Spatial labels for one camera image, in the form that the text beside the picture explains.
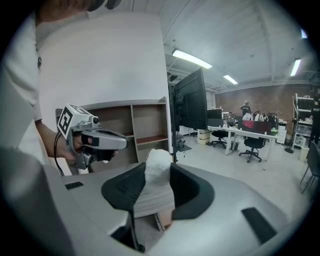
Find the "brick wall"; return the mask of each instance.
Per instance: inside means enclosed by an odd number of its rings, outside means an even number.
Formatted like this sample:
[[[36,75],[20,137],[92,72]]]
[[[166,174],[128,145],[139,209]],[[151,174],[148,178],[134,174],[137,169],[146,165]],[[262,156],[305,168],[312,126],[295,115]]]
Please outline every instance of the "brick wall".
[[[287,134],[292,133],[293,95],[298,97],[310,95],[309,85],[275,85],[234,90],[215,95],[215,106],[222,107],[223,111],[242,115],[240,107],[245,100],[249,101],[251,111],[260,110],[262,113],[274,112],[279,119],[288,121]]]

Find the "gray floor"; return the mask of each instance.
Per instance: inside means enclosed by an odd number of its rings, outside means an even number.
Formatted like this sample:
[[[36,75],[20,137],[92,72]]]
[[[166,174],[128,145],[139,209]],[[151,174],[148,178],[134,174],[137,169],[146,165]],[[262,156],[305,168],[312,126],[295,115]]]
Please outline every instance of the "gray floor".
[[[249,149],[240,137],[238,151],[225,155],[225,149],[217,145],[216,147],[197,144],[197,138],[185,137],[186,144],[191,150],[177,153],[179,164],[184,164],[200,168],[219,175],[230,177],[252,187],[262,196],[278,206],[287,216],[289,221],[293,221],[302,216],[311,205],[310,198],[312,189],[307,189],[301,194],[300,180],[307,169],[307,163],[298,160],[299,149],[294,149],[293,154],[285,152],[286,147],[275,144],[274,150],[269,157],[269,161],[264,161],[267,156],[267,142],[265,147],[260,149],[259,156],[263,159],[251,159],[247,163],[247,156],[239,156],[240,152]],[[311,176],[308,171],[302,187]],[[145,246],[146,252],[160,239],[164,232],[160,232],[153,216],[147,216],[135,220],[135,230],[139,243]]]

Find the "metal shelving rack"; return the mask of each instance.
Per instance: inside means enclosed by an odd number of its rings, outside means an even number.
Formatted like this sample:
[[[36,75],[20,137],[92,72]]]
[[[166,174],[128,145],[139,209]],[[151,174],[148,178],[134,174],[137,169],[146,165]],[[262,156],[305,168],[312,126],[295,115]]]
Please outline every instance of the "metal shelving rack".
[[[293,125],[294,134],[293,134],[293,140],[291,143],[293,143],[293,146],[301,148],[301,146],[302,146],[301,144],[296,144],[297,135],[310,138],[310,134],[301,133],[301,132],[298,132],[298,130],[301,126],[306,126],[306,127],[310,126],[311,127],[312,122],[306,122],[306,121],[299,120],[299,113],[308,113],[308,112],[311,113],[311,109],[300,108],[299,104],[298,104],[298,100],[313,101],[314,98],[298,97],[298,95],[295,94],[295,96],[292,97],[292,100],[293,100],[293,118],[296,119],[296,124]]]

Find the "office chair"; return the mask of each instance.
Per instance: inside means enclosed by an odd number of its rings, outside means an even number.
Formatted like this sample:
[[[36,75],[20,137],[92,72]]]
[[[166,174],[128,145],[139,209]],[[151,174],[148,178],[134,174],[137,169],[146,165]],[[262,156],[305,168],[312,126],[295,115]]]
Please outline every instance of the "office chair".
[[[313,141],[311,141],[311,143],[310,143],[308,158],[307,158],[306,162],[308,164],[308,167],[305,170],[305,173],[304,173],[304,175],[303,175],[303,177],[302,177],[302,179],[300,181],[300,185],[301,185],[302,181],[304,180],[309,168],[310,168],[310,171],[311,171],[312,175],[308,179],[308,181],[307,181],[307,183],[305,185],[305,188],[303,189],[301,194],[303,194],[306,191],[306,189],[309,186],[310,182],[311,182],[311,185],[310,185],[310,188],[311,188],[312,184],[315,181],[315,178],[316,177],[318,179],[320,178],[320,168],[319,168],[319,166],[320,166],[320,154],[319,154],[319,151],[317,149],[316,144]]]
[[[212,145],[214,148],[216,147],[217,144],[221,144],[224,148],[226,148],[227,142],[224,139],[225,137],[228,137],[228,132],[223,131],[223,130],[215,130],[214,132],[211,133],[213,136],[217,137],[218,140],[213,140],[210,145]]]
[[[244,145],[248,146],[251,148],[250,150],[246,150],[245,152],[242,152],[239,154],[241,155],[250,155],[249,160],[247,160],[247,163],[250,163],[251,157],[254,156],[255,158],[259,159],[259,163],[262,161],[261,157],[259,157],[259,150],[262,149],[265,146],[265,139],[264,138],[251,138],[247,137],[244,140]]]

